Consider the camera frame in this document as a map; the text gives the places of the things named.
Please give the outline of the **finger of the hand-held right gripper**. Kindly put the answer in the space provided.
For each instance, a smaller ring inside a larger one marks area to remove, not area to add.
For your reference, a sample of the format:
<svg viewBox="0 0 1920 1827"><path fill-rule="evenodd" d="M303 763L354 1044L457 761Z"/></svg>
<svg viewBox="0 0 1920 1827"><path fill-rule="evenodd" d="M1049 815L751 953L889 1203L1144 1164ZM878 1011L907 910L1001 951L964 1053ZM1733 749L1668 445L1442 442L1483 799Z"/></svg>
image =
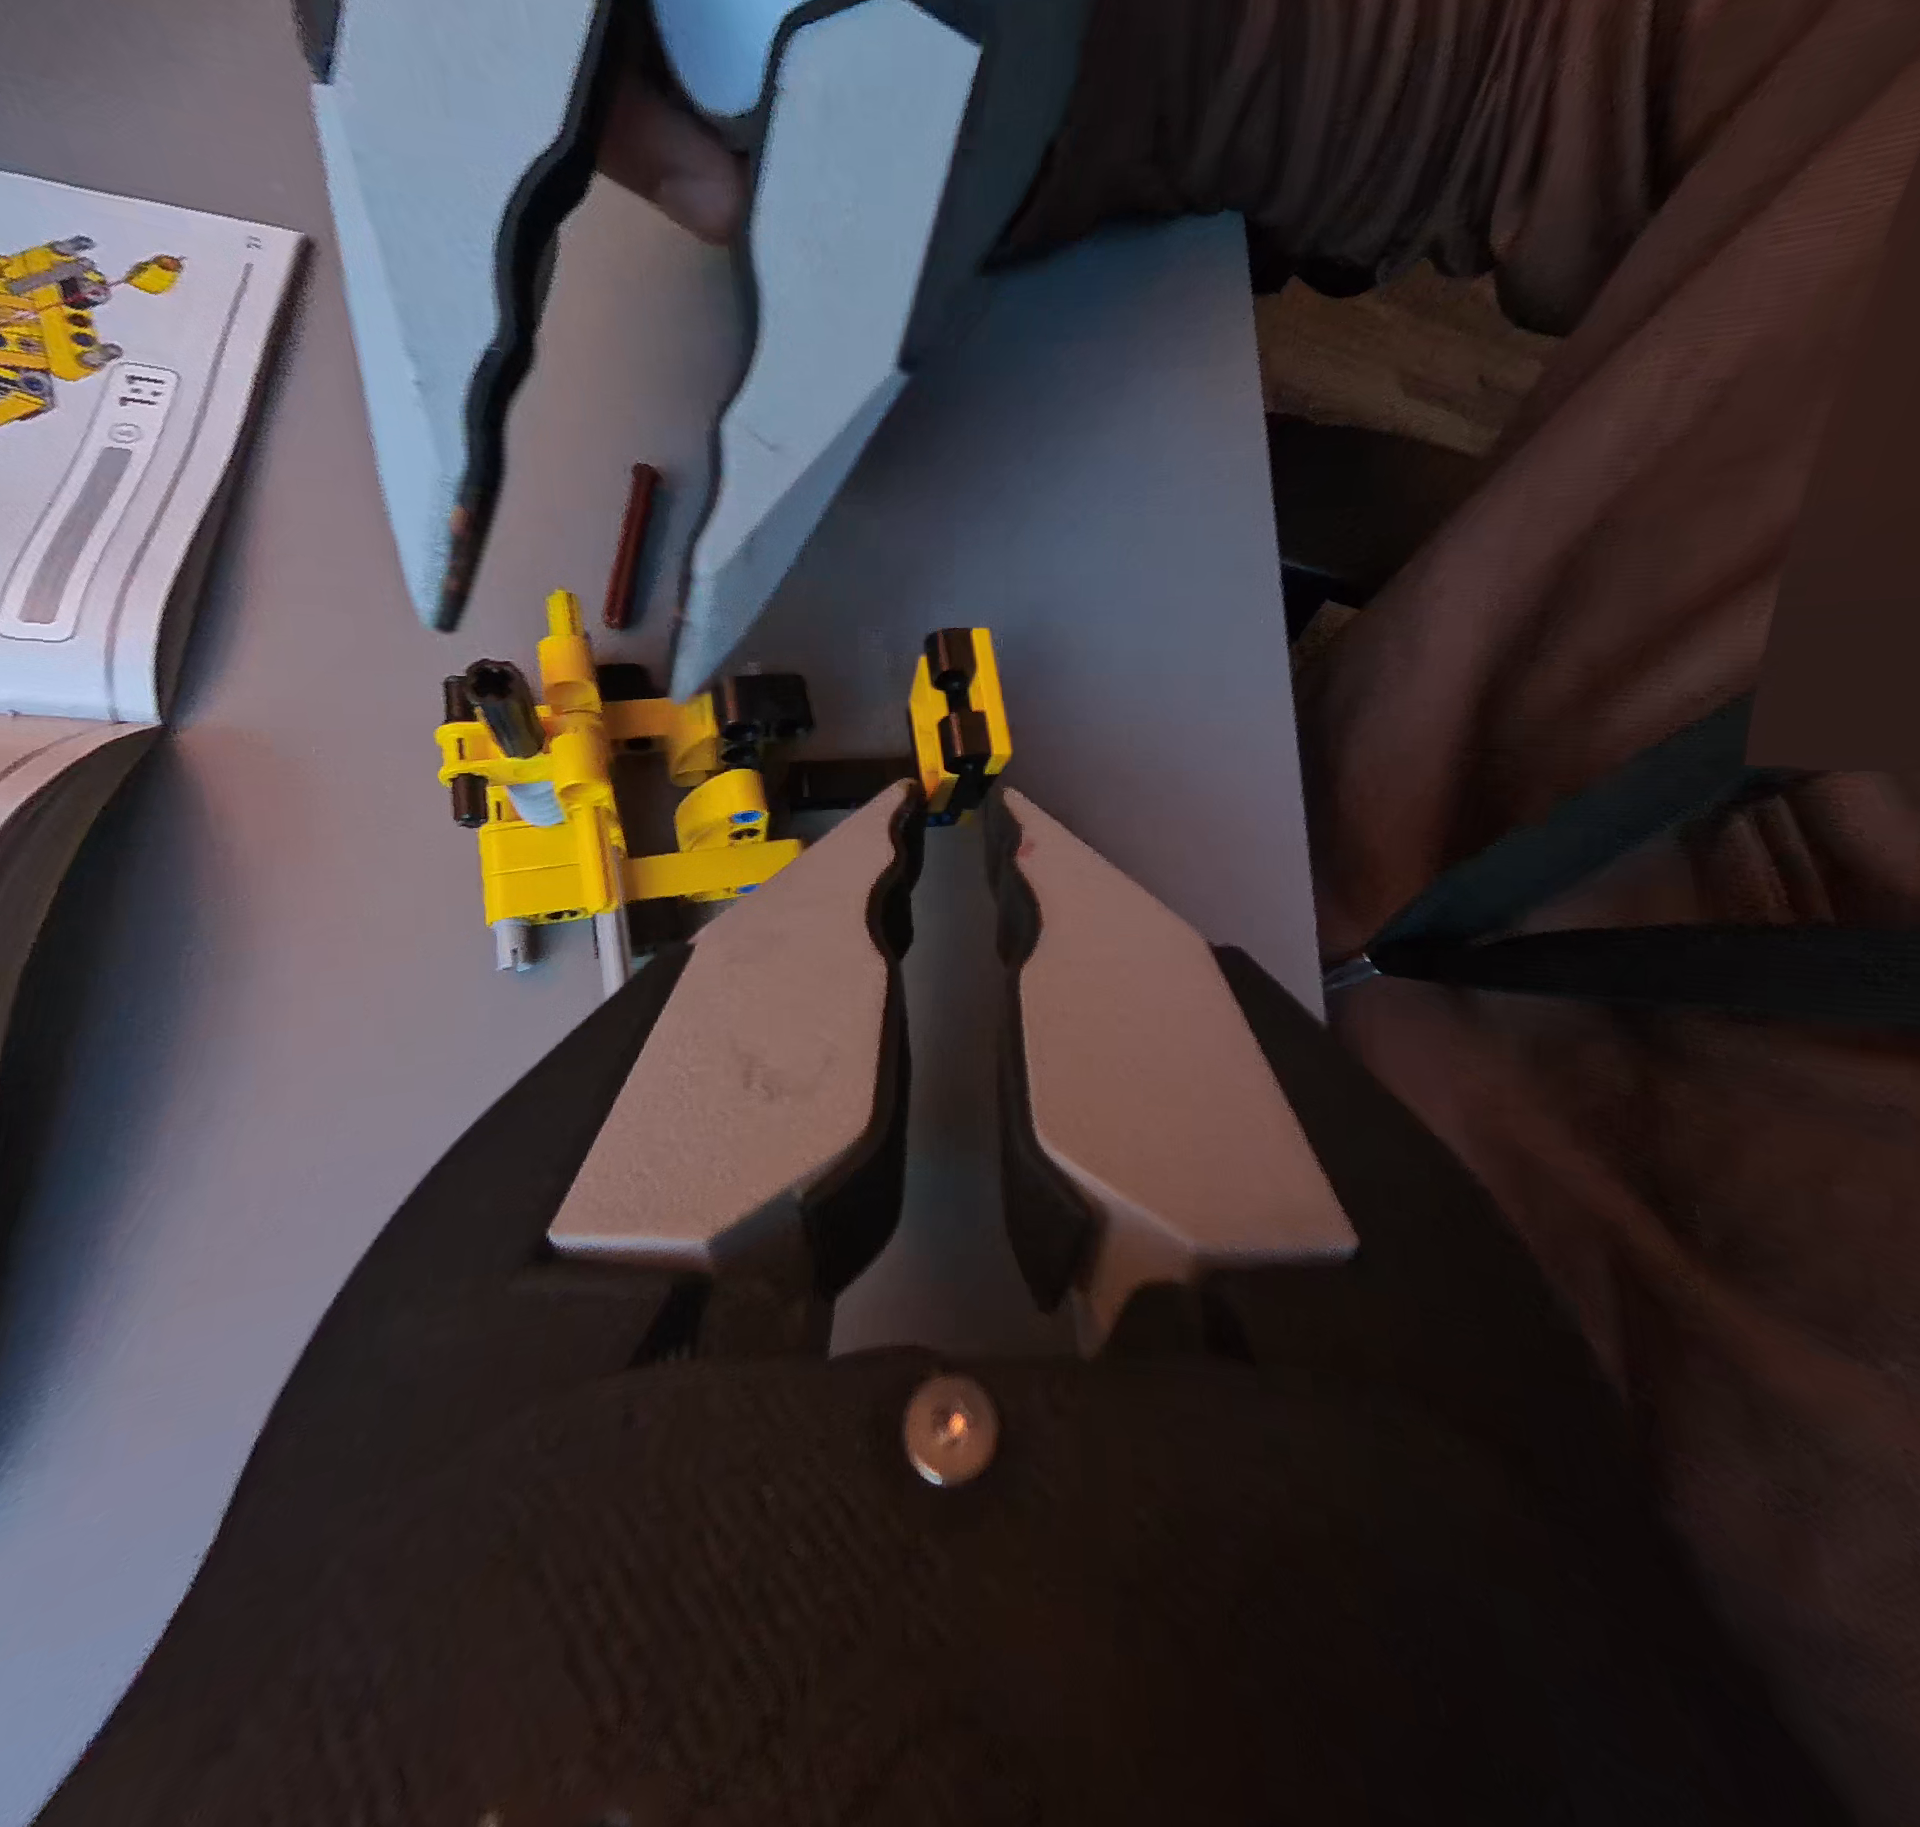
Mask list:
<svg viewBox="0 0 1920 1827"><path fill-rule="evenodd" d="M291 0L380 494L420 621L486 552L617 0Z"/></svg>
<svg viewBox="0 0 1920 1827"><path fill-rule="evenodd" d="M1014 0L984 38L852 0L781 38L743 251L753 346L713 426L672 691L751 633L1059 130L1081 26Z"/></svg>

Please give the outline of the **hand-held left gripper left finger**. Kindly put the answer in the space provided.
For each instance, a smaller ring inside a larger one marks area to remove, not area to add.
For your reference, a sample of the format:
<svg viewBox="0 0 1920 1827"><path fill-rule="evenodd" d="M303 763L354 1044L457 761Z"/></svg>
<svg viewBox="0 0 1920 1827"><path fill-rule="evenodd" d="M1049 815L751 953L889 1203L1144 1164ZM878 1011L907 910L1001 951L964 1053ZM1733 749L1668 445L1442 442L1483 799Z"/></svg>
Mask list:
<svg viewBox="0 0 1920 1827"><path fill-rule="evenodd" d="M824 1355L901 1223L920 790L888 783L690 944L548 1229L701 1282L710 1353Z"/></svg>

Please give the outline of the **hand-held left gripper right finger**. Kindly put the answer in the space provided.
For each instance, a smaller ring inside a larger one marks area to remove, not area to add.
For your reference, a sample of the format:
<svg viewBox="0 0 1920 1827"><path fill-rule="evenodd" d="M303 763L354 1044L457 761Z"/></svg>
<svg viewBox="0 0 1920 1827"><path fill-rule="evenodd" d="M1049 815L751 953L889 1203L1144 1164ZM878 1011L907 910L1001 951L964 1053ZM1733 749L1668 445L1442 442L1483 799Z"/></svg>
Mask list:
<svg viewBox="0 0 1920 1827"><path fill-rule="evenodd" d="M1141 1294L1352 1260L1214 944L1020 790L987 833L1003 1217L1035 1304L1097 1355Z"/></svg>

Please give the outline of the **yellow and black lego model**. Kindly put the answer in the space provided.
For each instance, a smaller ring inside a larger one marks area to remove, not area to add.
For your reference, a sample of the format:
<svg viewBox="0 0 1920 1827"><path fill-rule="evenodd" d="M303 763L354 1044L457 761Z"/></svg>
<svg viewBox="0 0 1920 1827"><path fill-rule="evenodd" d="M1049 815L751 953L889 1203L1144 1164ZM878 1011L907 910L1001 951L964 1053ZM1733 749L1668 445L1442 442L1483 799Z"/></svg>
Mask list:
<svg viewBox="0 0 1920 1827"><path fill-rule="evenodd" d="M441 688L437 779L477 838L495 965L531 969L536 932L587 923L617 990L638 955L804 855L793 820L852 814L886 787L931 826L973 818L1014 758L989 627L929 633L901 755L806 758L804 674L747 671L672 699L641 663L600 661L574 591L545 597L533 682L477 660Z"/></svg>

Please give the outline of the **brown lego axle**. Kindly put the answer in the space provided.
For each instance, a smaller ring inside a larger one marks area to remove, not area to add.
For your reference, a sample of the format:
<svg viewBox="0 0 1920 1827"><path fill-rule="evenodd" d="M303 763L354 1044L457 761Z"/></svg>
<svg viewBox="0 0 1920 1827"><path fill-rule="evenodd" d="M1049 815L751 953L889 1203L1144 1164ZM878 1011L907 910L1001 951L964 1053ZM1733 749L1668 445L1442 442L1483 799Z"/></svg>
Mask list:
<svg viewBox="0 0 1920 1827"><path fill-rule="evenodd" d="M650 463L632 464L629 497L615 537L615 554L600 608L602 626L613 633L629 631L637 621L641 575L647 558L661 483L662 475L659 466Z"/></svg>

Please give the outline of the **lego instruction booklet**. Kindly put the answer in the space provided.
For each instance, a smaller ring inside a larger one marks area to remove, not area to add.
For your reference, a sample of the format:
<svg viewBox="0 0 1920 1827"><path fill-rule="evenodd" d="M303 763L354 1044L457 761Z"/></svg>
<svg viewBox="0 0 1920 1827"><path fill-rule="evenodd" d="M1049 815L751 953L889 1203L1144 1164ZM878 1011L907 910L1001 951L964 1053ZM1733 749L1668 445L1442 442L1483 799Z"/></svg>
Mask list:
<svg viewBox="0 0 1920 1827"><path fill-rule="evenodd" d="M3 1019L166 731L305 235L3 175Z"/></svg>

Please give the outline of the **person's right hand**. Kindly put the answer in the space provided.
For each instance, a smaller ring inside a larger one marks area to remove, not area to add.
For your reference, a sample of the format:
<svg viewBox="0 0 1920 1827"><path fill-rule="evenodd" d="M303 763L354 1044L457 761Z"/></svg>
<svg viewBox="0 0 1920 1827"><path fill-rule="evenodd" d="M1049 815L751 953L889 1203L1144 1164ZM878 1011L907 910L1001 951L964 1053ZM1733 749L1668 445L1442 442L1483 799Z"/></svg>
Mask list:
<svg viewBox="0 0 1920 1827"><path fill-rule="evenodd" d="M597 171L708 246L733 243L751 210L749 161L637 66L613 81Z"/></svg>

